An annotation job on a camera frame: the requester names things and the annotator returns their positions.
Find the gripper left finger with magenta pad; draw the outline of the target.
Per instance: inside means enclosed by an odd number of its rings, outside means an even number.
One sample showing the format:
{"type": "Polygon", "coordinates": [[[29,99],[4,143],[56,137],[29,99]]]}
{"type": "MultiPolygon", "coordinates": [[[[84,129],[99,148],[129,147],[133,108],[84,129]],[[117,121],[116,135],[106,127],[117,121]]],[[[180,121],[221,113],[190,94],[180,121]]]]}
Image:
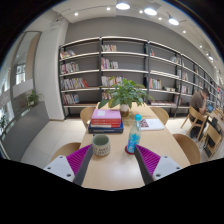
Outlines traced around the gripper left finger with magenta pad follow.
{"type": "Polygon", "coordinates": [[[44,170],[81,186],[92,155],[92,145],[87,145],[68,156],[57,156],[44,170]]]}

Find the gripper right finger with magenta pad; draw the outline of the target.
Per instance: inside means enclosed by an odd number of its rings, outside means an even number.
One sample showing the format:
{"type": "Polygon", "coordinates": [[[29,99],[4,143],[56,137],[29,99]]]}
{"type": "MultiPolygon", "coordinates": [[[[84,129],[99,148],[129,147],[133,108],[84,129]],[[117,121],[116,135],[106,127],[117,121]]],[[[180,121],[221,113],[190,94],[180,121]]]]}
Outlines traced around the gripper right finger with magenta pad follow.
{"type": "Polygon", "coordinates": [[[169,156],[159,156],[140,145],[135,146],[134,155],[138,161],[145,184],[150,184],[182,169],[182,167],[169,156]]]}

